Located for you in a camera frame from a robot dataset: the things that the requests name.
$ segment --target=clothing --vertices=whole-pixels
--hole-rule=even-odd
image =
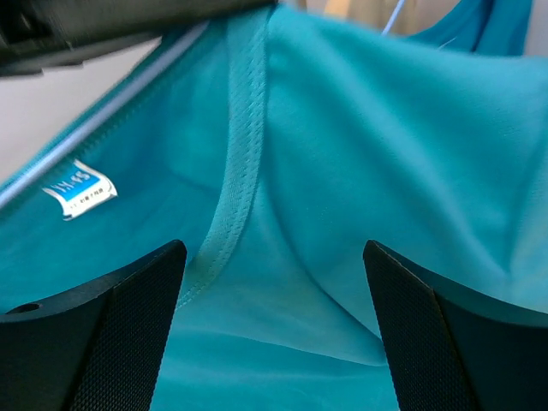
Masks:
[[[0,213],[0,309],[181,239],[153,410],[396,410],[368,240],[548,309],[547,69],[283,6],[214,21],[74,154],[117,198],[65,222],[57,170]]]
[[[490,56],[523,54],[533,0],[460,0],[435,26],[411,39]]]

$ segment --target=teal fabric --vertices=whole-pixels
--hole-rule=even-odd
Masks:
[[[491,56],[523,54],[533,0],[460,0],[435,26],[411,39]]]
[[[80,152],[117,199],[65,222],[35,187],[0,214],[0,310],[178,238],[153,410],[396,411],[363,247],[547,311],[547,120],[544,59],[282,6],[215,21]]]

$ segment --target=black plastic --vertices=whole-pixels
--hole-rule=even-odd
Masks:
[[[147,410],[185,260],[173,241],[0,316],[0,409]]]
[[[402,411],[548,409],[548,314],[482,295],[375,241],[364,259]]]
[[[276,0],[2,0],[0,77],[83,63]]]

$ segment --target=size label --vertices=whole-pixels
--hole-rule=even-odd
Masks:
[[[77,218],[118,195],[107,176],[78,160],[63,179],[42,189],[59,201],[65,221]]]

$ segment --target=white and blue label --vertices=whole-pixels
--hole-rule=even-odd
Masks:
[[[59,201],[67,221],[118,195],[107,176],[78,160],[74,161],[64,178],[43,190]]]

